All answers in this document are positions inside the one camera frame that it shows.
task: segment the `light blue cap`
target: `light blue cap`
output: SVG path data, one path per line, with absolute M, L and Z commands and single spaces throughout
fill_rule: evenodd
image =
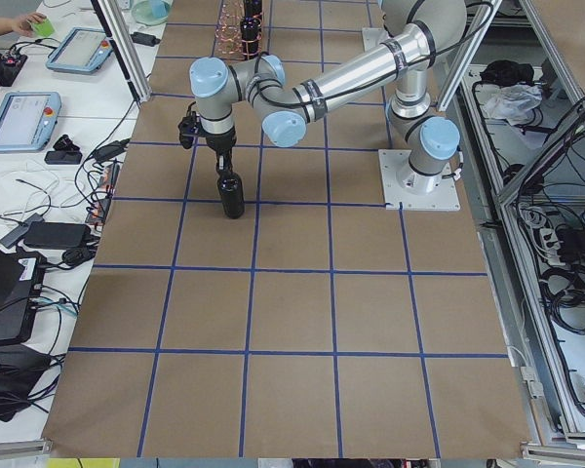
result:
M 229 70 L 220 58 L 203 57 L 193 62 L 189 71 L 191 90 L 196 98 L 209 98 L 223 89 Z
M 457 126 L 444 117 L 432 117 L 422 124 L 420 142 L 424 150 L 434 159 L 450 159 L 459 145 Z
M 262 129 L 273 144 L 289 148 L 305 137 L 305 120 L 290 110 L 280 110 L 266 116 Z
M 271 67 L 275 70 L 277 81 L 279 81 L 282 86 L 285 86 L 286 73 L 284 72 L 282 61 L 277 56 L 262 56 L 262 59 L 271 65 Z

